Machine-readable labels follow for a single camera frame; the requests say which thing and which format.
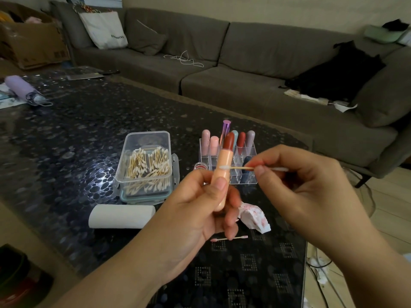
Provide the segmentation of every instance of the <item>fingernail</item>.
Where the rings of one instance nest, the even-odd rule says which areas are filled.
[[[267,170],[267,167],[266,166],[263,166],[263,165],[257,165],[255,168],[254,168],[254,174],[255,174],[255,176],[261,176],[265,171]]]
[[[226,188],[226,186],[227,186],[227,181],[226,181],[226,179],[223,178],[223,177],[218,177],[218,178],[214,181],[213,186],[216,187],[218,190],[223,191],[223,190]]]

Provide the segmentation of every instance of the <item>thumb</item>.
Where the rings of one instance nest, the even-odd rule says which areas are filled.
[[[286,214],[290,204],[296,201],[295,193],[282,183],[280,177],[264,165],[256,166],[254,174],[261,190],[270,202],[281,215]]]
[[[228,183],[225,178],[218,177],[210,185],[203,188],[204,193],[191,202],[190,206],[196,210],[200,218],[210,215],[218,204],[227,195]]]

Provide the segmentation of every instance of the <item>white tote bag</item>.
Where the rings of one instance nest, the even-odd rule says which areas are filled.
[[[124,48],[128,45],[117,12],[81,13],[88,35],[100,49]]]

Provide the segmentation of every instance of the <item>black table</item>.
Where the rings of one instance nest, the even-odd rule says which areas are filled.
[[[198,161],[202,130],[218,134],[224,119],[232,121],[232,129],[254,130],[257,152],[280,143],[304,149],[312,145],[302,134],[292,136],[168,92],[153,89],[157,92],[151,93],[107,79],[62,79],[83,72],[90,69],[25,77],[54,106],[0,110],[2,198],[81,275],[96,269],[138,232],[88,227],[96,204],[121,204],[113,195],[112,182],[128,133],[167,130],[182,178]],[[279,216],[258,186],[239,190],[244,202],[262,208],[271,232],[261,235],[239,222],[238,235],[248,234],[248,239],[207,242],[188,268],[158,291],[149,307],[301,306],[305,240]]]

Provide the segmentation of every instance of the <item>used cotton swab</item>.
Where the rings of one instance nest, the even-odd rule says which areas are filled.
[[[233,239],[247,239],[248,236],[241,236],[241,237],[235,237]],[[222,238],[222,239],[211,239],[210,242],[218,242],[218,241],[223,241],[223,240],[228,240],[227,238]]]
[[[238,170],[254,171],[254,167],[250,167],[250,166],[221,165],[220,169],[222,169],[222,170],[238,169]],[[272,170],[272,171],[279,171],[279,172],[288,172],[289,171],[289,169],[286,168],[286,167],[269,167],[269,169]]]

